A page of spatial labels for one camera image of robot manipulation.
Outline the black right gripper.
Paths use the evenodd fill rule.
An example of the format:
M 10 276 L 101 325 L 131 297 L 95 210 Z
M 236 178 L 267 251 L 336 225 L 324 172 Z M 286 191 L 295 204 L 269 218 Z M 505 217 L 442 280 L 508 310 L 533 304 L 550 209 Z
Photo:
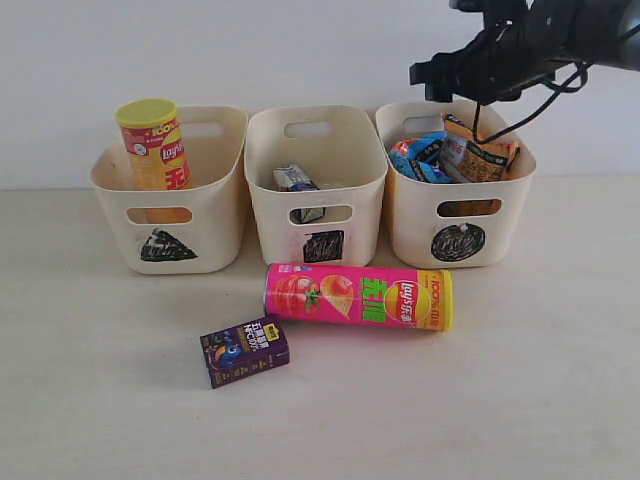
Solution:
M 463 49 L 409 67 L 424 98 L 515 101 L 570 64 L 630 68 L 628 1 L 485 1 L 483 30 Z

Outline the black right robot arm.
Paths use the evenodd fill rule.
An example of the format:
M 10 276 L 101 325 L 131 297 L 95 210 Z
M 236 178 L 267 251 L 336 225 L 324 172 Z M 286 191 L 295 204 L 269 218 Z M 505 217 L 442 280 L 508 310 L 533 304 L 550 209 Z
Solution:
M 524 90 L 551 81 L 557 70 L 585 63 L 639 67 L 636 1 L 452 1 L 465 13 L 482 13 L 483 28 L 464 48 L 435 54 L 409 69 L 429 101 L 454 96 L 483 106 L 511 102 Z

